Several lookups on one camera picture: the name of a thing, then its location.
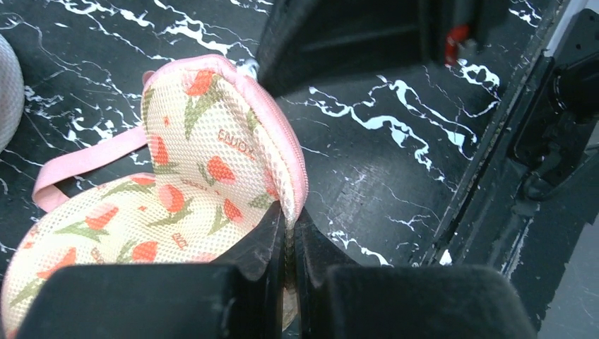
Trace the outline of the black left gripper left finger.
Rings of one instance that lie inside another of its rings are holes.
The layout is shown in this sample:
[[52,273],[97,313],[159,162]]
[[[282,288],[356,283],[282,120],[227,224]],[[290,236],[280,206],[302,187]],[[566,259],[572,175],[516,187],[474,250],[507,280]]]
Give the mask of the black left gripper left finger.
[[42,287],[19,338],[279,338],[279,204],[210,263],[69,266]]

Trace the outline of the pink floral mesh laundry bag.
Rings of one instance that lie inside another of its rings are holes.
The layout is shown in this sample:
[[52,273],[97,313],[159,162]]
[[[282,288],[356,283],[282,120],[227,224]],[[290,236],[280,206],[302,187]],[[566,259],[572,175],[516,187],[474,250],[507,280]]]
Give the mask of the pink floral mesh laundry bag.
[[304,156],[275,100],[229,59],[180,59],[143,78],[139,127],[46,162],[32,199],[45,215],[3,279],[15,338],[42,286],[73,265],[204,263],[252,231],[274,201],[292,227]]

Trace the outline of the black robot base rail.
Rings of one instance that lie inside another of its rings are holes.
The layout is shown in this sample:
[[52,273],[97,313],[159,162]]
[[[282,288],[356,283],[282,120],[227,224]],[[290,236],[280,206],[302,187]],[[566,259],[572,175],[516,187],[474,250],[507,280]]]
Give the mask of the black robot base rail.
[[598,2],[552,9],[526,55],[425,262],[500,271],[540,338],[597,338]]

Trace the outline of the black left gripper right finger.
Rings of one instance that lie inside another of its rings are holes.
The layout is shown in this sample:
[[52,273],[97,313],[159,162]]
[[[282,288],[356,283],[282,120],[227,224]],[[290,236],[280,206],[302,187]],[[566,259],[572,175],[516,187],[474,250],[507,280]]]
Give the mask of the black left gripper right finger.
[[366,267],[295,223],[303,338],[535,338],[510,282],[485,266]]

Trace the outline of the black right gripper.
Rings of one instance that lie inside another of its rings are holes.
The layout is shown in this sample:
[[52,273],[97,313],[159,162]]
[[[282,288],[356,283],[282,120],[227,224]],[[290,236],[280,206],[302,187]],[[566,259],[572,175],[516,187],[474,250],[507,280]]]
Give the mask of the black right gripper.
[[448,62],[476,11],[475,1],[275,1],[257,79],[282,96],[318,81]]

